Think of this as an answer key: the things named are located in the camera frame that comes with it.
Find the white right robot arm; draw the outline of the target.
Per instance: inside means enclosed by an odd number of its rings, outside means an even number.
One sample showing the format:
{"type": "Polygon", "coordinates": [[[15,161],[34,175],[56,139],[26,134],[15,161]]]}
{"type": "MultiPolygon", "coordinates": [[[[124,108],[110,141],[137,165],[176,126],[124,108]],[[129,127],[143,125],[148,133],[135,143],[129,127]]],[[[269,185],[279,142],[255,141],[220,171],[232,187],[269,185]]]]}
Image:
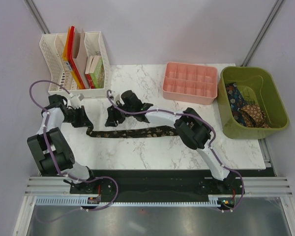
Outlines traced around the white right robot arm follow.
{"type": "Polygon", "coordinates": [[[121,95],[123,104],[112,100],[111,90],[107,90],[107,98],[112,104],[107,109],[108,118],[105,123],[107,127],[118,126],[125,121],[126,117],[134,117],[139,122],[171,127],[177,132],[182,142],[188,148],[196,150],[205,161],[215,180],[218,192],[225,194],[233,188],[236,174],[222,163],[212,147],[216,132],[194,109],[187,108],[182,112],[161,109],[151,103],[143,103],[131,90],[121,95]]]}

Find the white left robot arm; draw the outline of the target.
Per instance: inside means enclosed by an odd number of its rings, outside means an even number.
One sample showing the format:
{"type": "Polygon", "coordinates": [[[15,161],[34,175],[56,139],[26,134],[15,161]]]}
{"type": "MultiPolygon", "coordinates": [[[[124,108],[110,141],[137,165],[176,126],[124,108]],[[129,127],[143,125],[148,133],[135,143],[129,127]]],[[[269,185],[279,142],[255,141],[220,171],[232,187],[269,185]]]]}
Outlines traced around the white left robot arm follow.
{"type": "Polygon", "coordinates": [[[67,99],[59,94],[49,96],[49,105],[42,109],[43,121],[38,132],[27,139],[27,144],[34,161],[44,177],[67,176],[81,182],[81,188],[87,193],[94,193],[98,181],[90,177],[87,166],[80,165],[66,138],[61,132],[63,123],[70,123],[74,128],[93,129],[84,106],[84,96],[69,95],[67,99]]]}

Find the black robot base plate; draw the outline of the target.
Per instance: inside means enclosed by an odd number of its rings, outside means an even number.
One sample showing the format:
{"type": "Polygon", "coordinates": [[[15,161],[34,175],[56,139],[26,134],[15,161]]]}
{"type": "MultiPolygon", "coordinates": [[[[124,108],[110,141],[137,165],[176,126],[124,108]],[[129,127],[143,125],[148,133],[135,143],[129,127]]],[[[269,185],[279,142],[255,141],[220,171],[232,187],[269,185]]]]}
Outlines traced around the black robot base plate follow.
{"type": "Polygon", "coordinates": [[[73,183],[62,177],[48,177],[53,191],[63,194],[100,196],[103,203],[187,203],[206,202],[210,195],[240,196],[248,192],[248,182],[255,180],[265,186],[275,177],[272,168],[264,170],[240,170],[239,177],[231,173],[228,183],[221,183],[209,175],[208,170],[98,170],[108,175],[92,183],[73,183]]]}

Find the black gold floral tie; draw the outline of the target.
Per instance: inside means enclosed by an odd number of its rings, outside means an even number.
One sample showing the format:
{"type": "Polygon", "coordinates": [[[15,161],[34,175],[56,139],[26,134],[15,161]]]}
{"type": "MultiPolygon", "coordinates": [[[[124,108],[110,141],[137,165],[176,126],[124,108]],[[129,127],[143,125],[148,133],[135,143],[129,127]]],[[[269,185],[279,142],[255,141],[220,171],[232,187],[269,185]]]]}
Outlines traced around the black gold floral tie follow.
{"type": "Polygon", "coordinates": [[[174,128],[166,125],[133,130],[91,131],[88,129],[86,134],[92,138],[157,138],[178,136],[174,128]]]}

